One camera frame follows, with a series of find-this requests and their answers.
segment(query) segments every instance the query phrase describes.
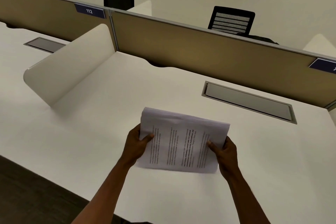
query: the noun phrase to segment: document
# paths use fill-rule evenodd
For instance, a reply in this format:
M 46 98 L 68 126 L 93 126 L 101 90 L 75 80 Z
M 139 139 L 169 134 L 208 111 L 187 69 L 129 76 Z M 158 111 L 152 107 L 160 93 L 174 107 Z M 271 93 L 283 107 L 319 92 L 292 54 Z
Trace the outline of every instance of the document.
M 141 115 L 140 139 L 147 144 L 137 166 L 183 172 L 215 173 L 216 155 L 206 145 L 212 141 L 222 148 L 230 124 L 145 107 Z

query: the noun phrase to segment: white paper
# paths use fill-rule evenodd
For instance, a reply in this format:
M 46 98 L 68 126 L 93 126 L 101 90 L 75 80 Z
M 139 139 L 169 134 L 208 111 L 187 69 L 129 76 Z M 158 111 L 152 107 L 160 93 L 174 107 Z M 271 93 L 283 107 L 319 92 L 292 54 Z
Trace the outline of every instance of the white paper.
M 216 155 L 206 142 L 223 147 L 230 124 L 145 107 L 140 139 L 155 137 L 147 144 L 137 165 L 143 168 L 196 173 L 215 173 Z

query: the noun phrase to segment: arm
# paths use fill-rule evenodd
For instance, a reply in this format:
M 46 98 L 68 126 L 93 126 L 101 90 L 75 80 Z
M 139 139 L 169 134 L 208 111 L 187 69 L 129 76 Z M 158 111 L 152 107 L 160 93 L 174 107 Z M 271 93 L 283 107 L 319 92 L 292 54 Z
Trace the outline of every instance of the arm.
M 239 222 L 241 224 L 270 224 L 239 170 L 236 145 L 229 137 L 226 137 L 222 149 L 210 141 L 207 145 L 216 154 L 220 172 L 229 184 Z
M 129 169 L 145 152 L 146 145 L 154 137 L 153 134 L 139 139 L 140 124 L 127 136 L 123 154 L 107 176 L 95 196 L 74 219 L 72 224 L 110 224 L 118 197 L 123 188 Z

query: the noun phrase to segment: floor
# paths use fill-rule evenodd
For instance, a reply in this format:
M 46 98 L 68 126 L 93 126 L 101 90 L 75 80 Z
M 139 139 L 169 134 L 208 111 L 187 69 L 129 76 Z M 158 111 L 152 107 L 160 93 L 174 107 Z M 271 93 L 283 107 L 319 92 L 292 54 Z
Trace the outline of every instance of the floor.
M 1 224 L 70 224 L 88 201 L 0 156 Z M 130 222 L 114 216 L 112 224 Z

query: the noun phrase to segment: blue number sign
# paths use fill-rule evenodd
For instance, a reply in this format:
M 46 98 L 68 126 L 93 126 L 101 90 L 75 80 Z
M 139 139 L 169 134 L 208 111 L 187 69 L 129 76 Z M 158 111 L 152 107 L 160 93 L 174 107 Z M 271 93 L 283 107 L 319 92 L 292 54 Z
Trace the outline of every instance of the blue number sign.
M 88 14 L 91 16 L 99 17 L 105 19 L 105 13 L 103 9 L 94 8 L 91 6 L 75 4 L 78 13 Z
M 336 61 L 316 59 L 309 67 L 336 74 Z

